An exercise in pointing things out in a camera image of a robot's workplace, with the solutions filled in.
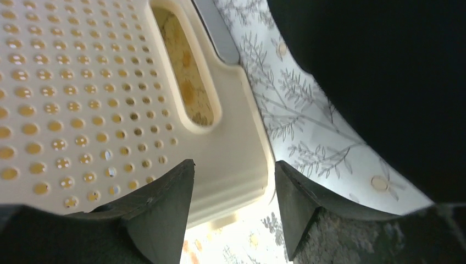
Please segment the cream plastic basket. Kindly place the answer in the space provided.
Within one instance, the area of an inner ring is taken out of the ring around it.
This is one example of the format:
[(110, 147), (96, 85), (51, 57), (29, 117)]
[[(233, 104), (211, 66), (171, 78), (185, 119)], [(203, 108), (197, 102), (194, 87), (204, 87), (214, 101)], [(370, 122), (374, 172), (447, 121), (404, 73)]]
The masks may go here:
[(274, 196), (213, 1), (1, 1), (1, 203), (89, 212), (185, 159), (189, 227), (257, 215)]

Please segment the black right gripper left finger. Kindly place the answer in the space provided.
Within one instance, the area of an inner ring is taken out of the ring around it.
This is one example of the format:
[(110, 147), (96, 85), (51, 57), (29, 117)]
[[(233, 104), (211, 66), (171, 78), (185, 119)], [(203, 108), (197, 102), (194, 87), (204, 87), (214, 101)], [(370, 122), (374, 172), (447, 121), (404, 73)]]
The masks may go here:
[(186, 159), (89, 213), (1, 205), (1, 263), (179, 263), (195, 181)]

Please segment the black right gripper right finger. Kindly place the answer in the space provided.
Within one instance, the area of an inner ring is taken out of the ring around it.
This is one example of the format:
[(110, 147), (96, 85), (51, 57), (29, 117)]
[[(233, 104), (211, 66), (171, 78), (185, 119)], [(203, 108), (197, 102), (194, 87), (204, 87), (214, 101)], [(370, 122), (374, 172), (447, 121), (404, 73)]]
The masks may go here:
[(275, 164), (288, 258), (294, 263), (465, 263), (465, 204), (404, 216), (363, 206)]

